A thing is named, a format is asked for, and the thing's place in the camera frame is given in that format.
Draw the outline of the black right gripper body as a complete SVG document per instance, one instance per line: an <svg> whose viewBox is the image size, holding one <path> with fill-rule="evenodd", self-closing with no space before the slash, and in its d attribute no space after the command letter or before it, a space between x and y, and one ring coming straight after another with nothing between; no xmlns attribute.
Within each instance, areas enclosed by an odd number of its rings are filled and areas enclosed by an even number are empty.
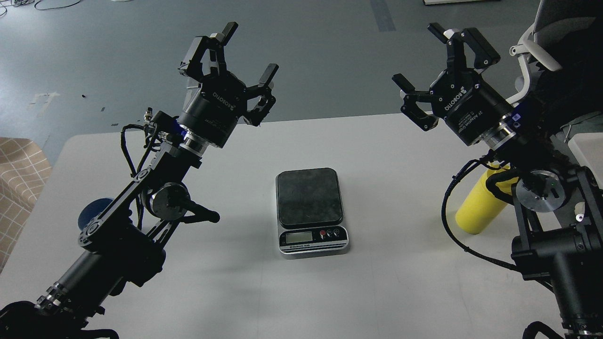
<svg viewBox="0 0 603 339"><path fill-rule="evenodd" d="M442 71L429 92L437 97L433 114L442 118L465 145L480 142L513 111L513 106L470 68Z"/></svg>

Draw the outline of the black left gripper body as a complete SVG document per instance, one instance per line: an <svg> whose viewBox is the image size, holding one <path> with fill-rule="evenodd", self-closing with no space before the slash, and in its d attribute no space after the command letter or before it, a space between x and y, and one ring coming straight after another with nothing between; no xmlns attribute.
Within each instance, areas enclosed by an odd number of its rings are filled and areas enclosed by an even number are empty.
<svg viewBox="0 0 603 339"><path fill-rule="evenodd" d="M199 84L177 122L209 144L223 148L243 115L237 98L243 94L245 83L230 71L218 76L180 73Z"/></svg>

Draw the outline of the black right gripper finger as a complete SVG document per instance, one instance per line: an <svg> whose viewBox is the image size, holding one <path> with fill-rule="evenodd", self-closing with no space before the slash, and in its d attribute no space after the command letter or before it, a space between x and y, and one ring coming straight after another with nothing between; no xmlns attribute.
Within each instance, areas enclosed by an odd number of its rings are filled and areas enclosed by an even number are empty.
<svg viewBox="0 0 603 339"><path fill-rule="evenodd" d="M439 118L421 109L418 103L433 104L439 101L437 95L429 91L418 91L402 74L392 76L392 81L400 88L403 105L400 111L423 131L429 131L437 126Z"/></svg>
<svg viewBox="0 0 603 339"><path fill-rule="evenodd" d="M439 23L431 22L428 30L446 45L446 68L440 73L441 76L465 73L480 75L500 61L499 53L475 27L446 30ZM473 67L467 66L465 47L469 47L474 54Z"/></svg>

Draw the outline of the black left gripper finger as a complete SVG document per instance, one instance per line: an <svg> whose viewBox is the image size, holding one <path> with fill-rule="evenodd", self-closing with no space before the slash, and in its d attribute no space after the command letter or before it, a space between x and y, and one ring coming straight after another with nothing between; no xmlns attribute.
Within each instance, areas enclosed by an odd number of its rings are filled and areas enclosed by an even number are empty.
<svg viewBox="0 0 603 339"><path fill-rule="evenodd" d="M242 86L239 98L243 101L243 107L238 109L238 118L242 118L247 125L258 127L275 105L276 97L272 94L272 90L273 78L278 69L278 64L269 64L260 77L259 83L254 86L248 87L239 80ZM258 102L252 109L248 110L247 102L255 98L258 99Z"/></svg>
<svg viewBox="0 0 603 339"><path fill-rule="evenodd" d="M205 80L226 76L228 66L225 61L224 47L239 27L237 22L228 22L222 32L209 36L196 36L180 62L178 71L181 75L202 83ZM209 73L203 69L203 58L209 54Z"/></svg>

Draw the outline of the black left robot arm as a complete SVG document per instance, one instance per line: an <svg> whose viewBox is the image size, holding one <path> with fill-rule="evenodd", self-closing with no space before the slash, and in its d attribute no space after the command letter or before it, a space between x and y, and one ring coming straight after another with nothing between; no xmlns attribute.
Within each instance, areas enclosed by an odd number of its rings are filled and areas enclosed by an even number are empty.
<svg viewBox="0 0 603 339"><path fill-rule="evenodd" d="M181 223L216 223L220 215L190 198L183 178L199 168L209 146L223 148L240 118L258 126L276 102L269 64L254 86L228 70L224 48L238 24L197 36L179 73L193 79L196 92L177 117L146 113L145 153L132 180L103 210L79 222L84 253L37 302L14 302L1 311L3 339L116 339L114 330L86 330L88 319L104 314L108 296L126 283L142 287L161 272L164 247Z"/></svg>

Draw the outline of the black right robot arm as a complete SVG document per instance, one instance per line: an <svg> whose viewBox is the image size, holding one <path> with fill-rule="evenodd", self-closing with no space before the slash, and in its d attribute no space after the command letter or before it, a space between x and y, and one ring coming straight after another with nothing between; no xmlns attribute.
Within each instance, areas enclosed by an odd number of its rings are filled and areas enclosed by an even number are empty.
<svg viewBox="0 0 603 339"><path fill-rule="evenodd" d="M524 338L600 339L602 189L594 173L553 148L543 101L527 92L504 99L484 80L483 71L500 55L478 29L445 29L433 22L428 30L444 44L446 66L427 90L416 89L401 74L393 76L403 99L401 112L424 131L443 122L464 144L482 142L489 149L453 176L441 205L444 229L463 251L553 292L564 333L533 322ZM480 165L499 171L485 186L515 214L511 263L463 244L448 223L451 193Z"/></svg>

